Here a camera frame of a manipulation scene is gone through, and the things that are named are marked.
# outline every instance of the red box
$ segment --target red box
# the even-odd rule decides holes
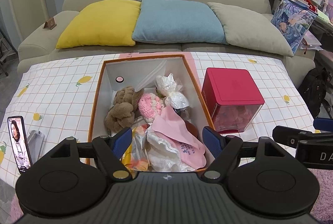
[[[207,68],[201,92],[215,130],[221,134],[244,132],[265,103],[244,69]]]

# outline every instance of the phone screen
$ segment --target phone screen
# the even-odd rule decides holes
[[[31,157],[27,146],[22,116],[8,117],[8,131],[17,168],[22,174],[31,167]]]

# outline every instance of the beige sofa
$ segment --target beige sofa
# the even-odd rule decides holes
[[[306,57],[298,52],[294,58],[284,58],[279,54],[260,52],[232,45],[214,44],[206,42],[175,43],[175,44],[147,44],[137,42],[132,47],[105,47],[105,46],[83,46],[66,49],[55,49],[59,36],[71,22],[72,19],[87,5],[102,0],[65,0],[62,12],[55,16],[57,26],[51,31],[43,29],[43,25],[37,28],[19,46],[18,66],[19,73],[28,71],[31,65],[48,62],[57,59],[75,58],[89,55],[126,53],[126,52],[163,52],[163,51],[189,51],[189,52],[229,52],[250,55],[260,55],[278,58],[282,60],[289,72],[295,86],[299,86],[306,73],[314,68],[314,52],[307,52]],[[220,2],[227,5],[236,5],[261,13],[271,20],[271,7],[269,0],[189,0],[198,2]]]

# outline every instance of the woman on screen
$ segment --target woman on screen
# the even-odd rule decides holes
[[[24,143],[24,139],[21,139],[19,128],[15,120],[11,121],[12,136],[14,139],[13,152],[18,166],[23,169],[30,168],[28,152]]]

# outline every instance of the black backpack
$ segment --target black backpack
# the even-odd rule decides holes
[[[298,88],[313,118],[318,116],[320,105],[325,98],[327,77],[328,73],[324,67],[314,68],[306,74]]]

